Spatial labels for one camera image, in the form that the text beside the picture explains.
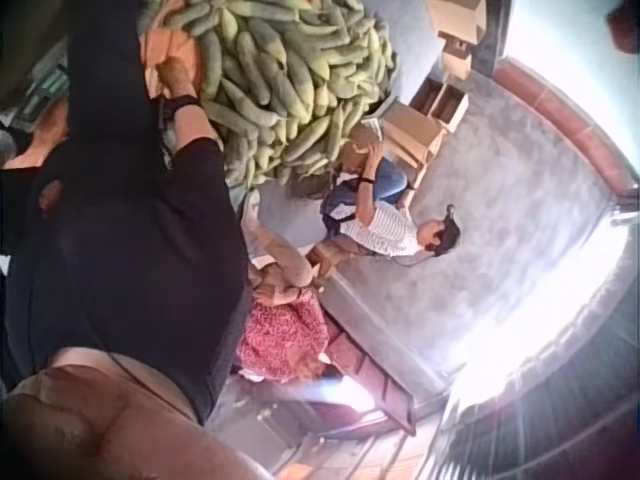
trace red patterned dress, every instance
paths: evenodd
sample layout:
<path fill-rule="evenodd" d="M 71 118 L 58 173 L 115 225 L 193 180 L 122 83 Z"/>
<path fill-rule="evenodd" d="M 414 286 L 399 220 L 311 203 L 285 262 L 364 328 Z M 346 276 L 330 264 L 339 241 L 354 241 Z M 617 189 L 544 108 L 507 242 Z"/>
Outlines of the red patterned dress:
<path fill-rule="evenodd" d="M 266 380 L 287 382 L 296 377 L 288 355 L 317 357 L 329 342 L 322 308 L 312 289 L 293 303 L 268 307 L 254 301 L 236 354 L 243 368 Z"/>

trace white striped shirt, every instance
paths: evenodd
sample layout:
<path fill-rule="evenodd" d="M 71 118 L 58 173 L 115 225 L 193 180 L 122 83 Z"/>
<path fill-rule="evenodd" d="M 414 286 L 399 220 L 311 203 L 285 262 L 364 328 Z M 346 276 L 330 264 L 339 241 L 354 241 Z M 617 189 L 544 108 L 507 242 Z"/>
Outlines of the white striped shirt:
<path fill-rule="evenodd" d="M 418 229 L 406 208 L 397 210 L 384 201 L 375 202 L 375 207 L 376 213 L 368 228 L 356 218 L 341 224 L 340 233 L 369 250 L 390 257 L 413 255 L 422 250 L 418 244 Z M 331 212 L 331 216 L 339 220 L 355 211 L 354 206 L 340 205 Z"/>

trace man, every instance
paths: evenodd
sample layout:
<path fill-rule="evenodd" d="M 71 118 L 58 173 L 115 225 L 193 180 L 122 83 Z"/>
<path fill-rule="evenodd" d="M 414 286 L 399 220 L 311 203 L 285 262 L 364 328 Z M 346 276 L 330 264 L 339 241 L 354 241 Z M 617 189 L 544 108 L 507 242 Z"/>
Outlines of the man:
<path fill-rule="evenodd" d="M 245 200 L 242 219 L 247 240 L 258 245 L 274 263 L 258 270 L 249 266 L 254 302 L 244 335 L 236 349 L 245 376 L 278 383 L 309 381 L 325 369 L 318 356 L 329 343 L 320 302 L 310 287 L 311 265 L 294 247 L 260 224 L 260 192 Z"/>
<path fill-rule="evenodd" d="M 158 69 L 178 148 L 164 166 L 141 6 L 68 2 L 68 138 L 2 175 L 3 211 L 25 219 L 3 215 L 0 232 L 2 440 L 44 478 L 264 478 L 200 427 L 243 333 L 247 253 L 216 132 L 175 59 Z"/>
<path fill-rule="evenodd" d="M 383 158 L 383 145 L 372 137 L 369 141 L 361 177 L 338 185 L 323 203 L 329 235 L 345 235 L 366 251 L 389 257 L 419 251 L 440 256 L 455 247 L 460 228 L 453 220 L 453 206 L 447 207 L 444 220 L 429 220 L 416 226 L 408 210 L 415 187 L 408 185 L 406 176 Z M 425 172 L 425 167 L 418 171 L 416 183 Z"/>

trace black shirt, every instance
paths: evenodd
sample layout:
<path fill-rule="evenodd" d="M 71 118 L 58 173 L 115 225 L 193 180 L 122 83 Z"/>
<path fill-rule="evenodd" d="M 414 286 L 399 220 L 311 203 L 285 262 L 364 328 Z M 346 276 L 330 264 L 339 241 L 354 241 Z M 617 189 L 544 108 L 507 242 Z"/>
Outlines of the black shirt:
<path fill-rule="evenodd" d="M 5 226 L 0 242 L 12 254 L 5 322 L 21 376 L 66 347 L 126 355 L 174 381 L 204 423 L 250 305 L 246 247 L 218 146 L 195 140 L 162 174 L 123 145 L 57 150 L 34 175 L 24 232 Z M 69 157 L 89 158 L 91 168 L 56 167 Z M 43 219 L 37 197 L 52 179 L 62 194 Z M 24 197 L 13 189 L 9 199 L 9 190 L 4 212 Z"/>

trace blue jeans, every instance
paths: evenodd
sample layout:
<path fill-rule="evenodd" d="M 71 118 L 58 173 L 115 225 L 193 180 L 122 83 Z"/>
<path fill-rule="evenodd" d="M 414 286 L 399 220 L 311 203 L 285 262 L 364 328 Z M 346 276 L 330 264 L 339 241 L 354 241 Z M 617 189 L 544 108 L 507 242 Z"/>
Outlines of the blue jeans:
<path fill-rule="evenodd" d="M 407 176 L 386 158 L 380 162 L 376 171 L 375 185 L 373 186 L 373 199 L 395 204 L 400 200 L 407 188 Z M 329 192 L 324 205 L 323 213 L 331 213 L 340 204 L 355 205 L 358 192 L 357 178 L 342 182 Z"/>

